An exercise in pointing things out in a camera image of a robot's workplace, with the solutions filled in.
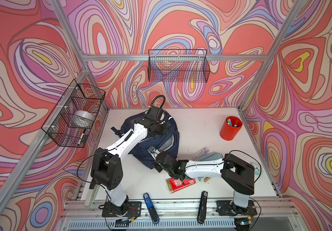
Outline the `navy blue backpack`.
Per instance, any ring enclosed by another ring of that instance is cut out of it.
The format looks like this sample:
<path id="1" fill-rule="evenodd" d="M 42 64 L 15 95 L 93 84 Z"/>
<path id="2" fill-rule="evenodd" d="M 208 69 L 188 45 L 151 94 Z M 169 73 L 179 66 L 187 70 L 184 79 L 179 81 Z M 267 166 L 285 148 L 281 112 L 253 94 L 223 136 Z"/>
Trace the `navy blue backpack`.
<path id="1" fill-rule="evenodd" d="M 129 153 L 137 158 L 142 164 L 150 169 L 162 171 L 161 166 L 156 163 L 149 149 L 153 147 L 159 152 L 166 152 L 174 159 L 178 155 L 179 150 L 179 131 L 175 119 L 164 109 L 157 109 L 157 121 L 162 125 L 167 125 L 167 133 L 159 135 L 147 135 L 141 140 Z"/>

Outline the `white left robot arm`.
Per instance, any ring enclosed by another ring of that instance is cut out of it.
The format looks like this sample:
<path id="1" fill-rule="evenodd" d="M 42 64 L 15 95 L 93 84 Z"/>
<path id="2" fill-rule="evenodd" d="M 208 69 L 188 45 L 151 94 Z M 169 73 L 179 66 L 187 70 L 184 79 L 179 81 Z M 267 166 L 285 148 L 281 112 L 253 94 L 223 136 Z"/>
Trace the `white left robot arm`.
<path id="1" fill-rule="evenodd" d="M 162 118 L 166 118 L 162 107 L 151 106 L 142 117 L 132 122 L 129 131 L 118 141 L 95 153 L 91 177 L 96 184 L 104 187 L 112 205 L 121 207 L 128 198 L 121 186 L 122 160 L 148 135 L 163 135 L 168 132 L 168 125 L 164 124 Z"/>

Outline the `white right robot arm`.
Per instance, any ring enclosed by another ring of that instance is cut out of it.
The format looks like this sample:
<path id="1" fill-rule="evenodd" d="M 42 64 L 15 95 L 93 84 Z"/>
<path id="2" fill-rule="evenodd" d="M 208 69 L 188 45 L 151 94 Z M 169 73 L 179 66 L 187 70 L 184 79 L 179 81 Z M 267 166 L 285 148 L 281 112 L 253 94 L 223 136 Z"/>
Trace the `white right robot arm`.
<path id="1" fill-rule="evenodd" d="M 231 153 L 212 161 L 176 160 L 164 151 L 157 151 L 151 156 L 157 168 L 162 168 L 176 180 L 199 177 L 223 179 L 233 188 L 233 204 L 237 207 L 247 208 L 249 198 L 254 194 L 254 167 Z"/>

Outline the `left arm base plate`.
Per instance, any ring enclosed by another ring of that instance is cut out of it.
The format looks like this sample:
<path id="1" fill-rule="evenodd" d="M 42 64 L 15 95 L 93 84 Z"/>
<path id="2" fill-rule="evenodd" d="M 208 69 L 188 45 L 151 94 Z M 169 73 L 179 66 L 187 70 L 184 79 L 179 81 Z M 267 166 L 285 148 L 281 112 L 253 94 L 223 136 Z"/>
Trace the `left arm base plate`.
<path id="1" fill-rule="evenodd" d="M 117 207 L 111 202 L 105 202 L 104 205 L 100 205 L 98 208 L 102 210 L 102 217 L 104 218 L 136 218 L 141 215 L 142 203 L 141 201 L 130 201 Z"/>

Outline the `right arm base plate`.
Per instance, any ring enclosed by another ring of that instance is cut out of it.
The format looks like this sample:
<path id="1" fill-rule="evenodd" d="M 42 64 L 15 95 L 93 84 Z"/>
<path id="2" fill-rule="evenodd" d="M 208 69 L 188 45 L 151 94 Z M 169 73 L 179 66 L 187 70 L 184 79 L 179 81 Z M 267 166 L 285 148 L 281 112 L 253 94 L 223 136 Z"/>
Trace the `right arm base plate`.
<path id="1" fill-rule="evenodd" d="M 232 200 L 218 200 L 216 201 L 217 209 L 216 212 L 220 216 L 255 216 L 257 210 L 253 200 L 248 200 L 248 206 L 246 208 L 239 207 L 233 203 Z"/>

